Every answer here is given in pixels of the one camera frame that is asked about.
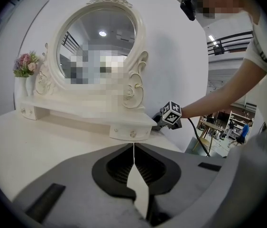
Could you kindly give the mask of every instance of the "drawer knob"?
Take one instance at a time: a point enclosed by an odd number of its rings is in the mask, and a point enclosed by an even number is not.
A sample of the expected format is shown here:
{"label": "drawer knob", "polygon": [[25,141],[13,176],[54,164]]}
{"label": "drawer knob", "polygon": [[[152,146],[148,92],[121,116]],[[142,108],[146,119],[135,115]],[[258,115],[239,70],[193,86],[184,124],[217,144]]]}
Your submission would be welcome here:
{"label": "drawer knob", "polygon": [[135,131],[131,131],[131,133],[130,133],[131,138],[134,138],[136,135],[137,135],[137,133]]}

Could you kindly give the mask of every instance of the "shelf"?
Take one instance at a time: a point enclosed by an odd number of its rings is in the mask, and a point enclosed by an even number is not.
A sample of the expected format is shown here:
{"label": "shelf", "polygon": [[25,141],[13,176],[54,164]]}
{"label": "shelf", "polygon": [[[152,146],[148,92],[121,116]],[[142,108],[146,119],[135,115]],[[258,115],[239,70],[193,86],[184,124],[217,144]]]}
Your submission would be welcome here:
{"label": "shelf", "polygon": [[233,113],[233,112],[231,112],[231,114],[234,114],[235,116],[239,116],[239,117],[241,117],[241,118],[244,118],[244,119],[246,119],[246,120],[251,120],[251,119],[250,119],[250,118],[248,118],[248,117],[244,117],[244,116],[241,116],[241,115],[235,114],[235,113]]}
{"label": "shelf", "polygon": [[233,120],[233,121],[236,121],[236,122],[238,122],[238,123],[240,123],[240,124],[247,124],[247,123],[243,123],[243,122],[240,122],[240,121],[238,121],[238,120],[236,120],[236,119],[233,119],[233,118],[230,118],[230,120]]}
{"label": "shelf", "polygon": [[72,114],[83,118],[84,121],[90,123],[157,126],[157,123],[145,113],[128,112],[126,110],[121,112],[109,112],[104,107],[106,106],[106,102],[97,102],[97,106],[91,106],[87,101],[79,102],[77,104],[68,104],[65,102],[28,96],[23,98],[21,103],[66,114]]}
{"label": "shelf", "polygon": [[235,127],[235,128],[237,128],[237,129],[240,129],[240,130],[242,130],[241,128],[239,128],[239,127],[237,127],[237,126],[233,126],[233,127]]}

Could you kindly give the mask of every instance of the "drawer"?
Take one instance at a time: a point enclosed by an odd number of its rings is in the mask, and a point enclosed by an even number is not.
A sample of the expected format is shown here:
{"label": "drawer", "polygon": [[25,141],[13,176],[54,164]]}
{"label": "drawer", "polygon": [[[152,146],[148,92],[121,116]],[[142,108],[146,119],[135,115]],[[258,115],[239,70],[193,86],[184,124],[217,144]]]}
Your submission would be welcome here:
{"label": "drawer", "polygon": [[20,112],[23,117],[31,119],[31,120],[38,120],[44,116],[49,115],[49,110],[45,108],[40,108],[28,104],[20,104]]}
{"label": "drawer", "polygon": [[146,140],[149,138],[151,128],[151,126],[112,124],[109,137],[127,141]]}

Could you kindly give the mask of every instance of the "blue shirt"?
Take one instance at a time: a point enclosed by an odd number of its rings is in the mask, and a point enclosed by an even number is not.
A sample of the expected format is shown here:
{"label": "blue shirt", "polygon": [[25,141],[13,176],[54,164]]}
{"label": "blue shirt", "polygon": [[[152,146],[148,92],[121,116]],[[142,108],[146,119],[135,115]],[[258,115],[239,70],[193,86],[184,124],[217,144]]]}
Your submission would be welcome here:
{"label": "blue shirt", "polygon": [[245,138],[245,136],[247,135],[248,131],[249,131],[249,126],[248,126],[248,124],[246,124],[246,125],[243,127],[241,136]]}

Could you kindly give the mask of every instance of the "artificial flower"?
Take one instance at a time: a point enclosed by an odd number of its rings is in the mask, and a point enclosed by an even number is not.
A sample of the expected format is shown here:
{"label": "artificial flower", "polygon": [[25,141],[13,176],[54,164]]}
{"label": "artificial flower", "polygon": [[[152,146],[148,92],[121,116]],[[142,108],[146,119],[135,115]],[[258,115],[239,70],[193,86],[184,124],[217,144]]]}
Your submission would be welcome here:
{"label": "artificial flower", "polygon": [[28,64],[28,69],[30,71],[34,72],[36,68],[37,68],[37,64],[36,63],[29,63]]}
{"label": "artificial flower", "polygon": [[21,68],[19,60],[15,60],[13,70],[19,70]]}
{"label": "artificial flower", "polygon": [[21,55],[20,58],[19,58],[19,63],[22,66],[25,66],[25,65],[29,64],[30,63],[30,55],[28,53],[25,53],[25,54]]}
{"label": "artificial flower", "polygon": [[38,57],[37,55],[35,54],[35,51],[30,51],[30,62],[31,63],[36,63],[38,62]]}

